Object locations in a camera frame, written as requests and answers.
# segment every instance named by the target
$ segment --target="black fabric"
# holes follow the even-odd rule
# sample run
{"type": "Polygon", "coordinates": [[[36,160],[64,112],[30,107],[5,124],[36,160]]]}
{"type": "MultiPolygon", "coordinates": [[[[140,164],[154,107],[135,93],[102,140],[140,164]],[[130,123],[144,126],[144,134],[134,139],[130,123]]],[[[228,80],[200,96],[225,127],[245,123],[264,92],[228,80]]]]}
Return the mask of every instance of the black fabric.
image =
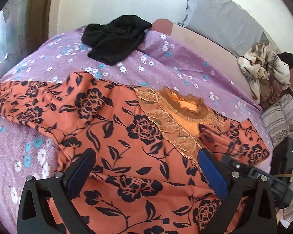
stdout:
{"type": "Polygon", "coordinates": [[[279,58],[289,65],[289,68],[293,68],[293,54],[291,53],[283,53],[278,54],[279,58]]]}
{"type": "Polygon", "coordinates": [[[144,41],[144,31],[151,27],[136,15],[124,15],[108,25],[88,25],[81,41],[93,48],[88,54],[91,59],[114,65],[144,41]]]}

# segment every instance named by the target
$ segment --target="metal screw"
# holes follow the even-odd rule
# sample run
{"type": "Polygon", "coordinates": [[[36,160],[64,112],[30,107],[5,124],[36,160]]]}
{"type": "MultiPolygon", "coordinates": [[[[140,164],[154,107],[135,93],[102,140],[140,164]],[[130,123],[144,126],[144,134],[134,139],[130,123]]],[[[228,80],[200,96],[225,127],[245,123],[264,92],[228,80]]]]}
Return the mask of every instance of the metal screw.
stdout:
{"type": "Polygon", "coordinates": [[[31,181],[31,179],[32,179],[32,175],[28,175],[28,176],[26,177],[26,180],[27,180],[27,181],[31,181]]]}
{"type": "Polygon", "coordinates": [[[239,178],[240,174],[238,172],[232,172],[231,173],[233,178],[239,178]]]}
{"type": "Polygon", "coordinates": [[[268,179],[267,179],[267,177],[265,175],[261,175],[261,180],[262,181],[267,181],[268,179]]]}
{"type": "Polygon", "coordinates": [[[56,178],[60,178],[60,177],[63,176],[63,172],[56,172],[56,173],[54,174],[54,176],[55,176],[56,178]]]}

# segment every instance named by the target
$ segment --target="striped fabric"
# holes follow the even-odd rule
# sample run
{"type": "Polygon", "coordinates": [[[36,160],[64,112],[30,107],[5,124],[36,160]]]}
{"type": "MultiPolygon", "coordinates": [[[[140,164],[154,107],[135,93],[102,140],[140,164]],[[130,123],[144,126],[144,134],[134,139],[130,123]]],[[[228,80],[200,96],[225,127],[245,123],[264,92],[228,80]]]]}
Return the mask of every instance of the striped fabric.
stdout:
{"type": "MultiPolygon", "coordinates": [[[[285,94],[262,114],[262,120],[270,134],[272,143],[276,147],[287,136],[293,139],[293,97],[285,94]]],[[[283,219],[293,218],[293,200],[284,209],[283,219]]]]}

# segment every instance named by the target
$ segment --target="gray pillow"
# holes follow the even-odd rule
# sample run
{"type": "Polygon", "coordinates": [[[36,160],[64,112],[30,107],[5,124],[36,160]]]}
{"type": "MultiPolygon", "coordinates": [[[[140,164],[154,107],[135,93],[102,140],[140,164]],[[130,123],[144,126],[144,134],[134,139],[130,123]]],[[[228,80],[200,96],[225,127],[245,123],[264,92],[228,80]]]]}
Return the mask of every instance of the gray pillow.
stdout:
{"type": "Polygon", "coordinates": [[[231,0],[188,0],[187,15],[179,25],[194,31],[236,57],[256,43],[269,44],[263,28],[231,0]]]}

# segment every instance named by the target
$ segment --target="purple bedsheet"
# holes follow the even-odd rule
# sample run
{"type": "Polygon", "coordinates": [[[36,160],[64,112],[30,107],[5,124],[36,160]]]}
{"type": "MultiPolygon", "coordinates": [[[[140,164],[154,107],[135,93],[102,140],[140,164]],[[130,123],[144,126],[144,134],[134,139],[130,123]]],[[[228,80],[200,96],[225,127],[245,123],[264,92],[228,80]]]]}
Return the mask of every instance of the purple bedsheet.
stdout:
{"type": "MultiPolygon", "coordinates": [[[[96,78],[117,83],[172,87],[183,95],[201,96],[214,110],[243,121],[249,118],[270,151],[272,143],[260,119],[261,108],[234,82],[224,77],[208,57],[198,57],[169,36],[149,31],[145,41],[124,61],[107,66],[87,56],[82,31],[57,35],[11,69],[0,82],[39,80],[62,82],[74,72],[86,70],[96,78]]],[[[261,168],[269,170],[270,158],[261,168]]],[[[52,175],[57,168],[57,146],[37,131],[8,122],[0,116],[0,220],[16,233],[17,211],[26,176],[52,175]]]]}

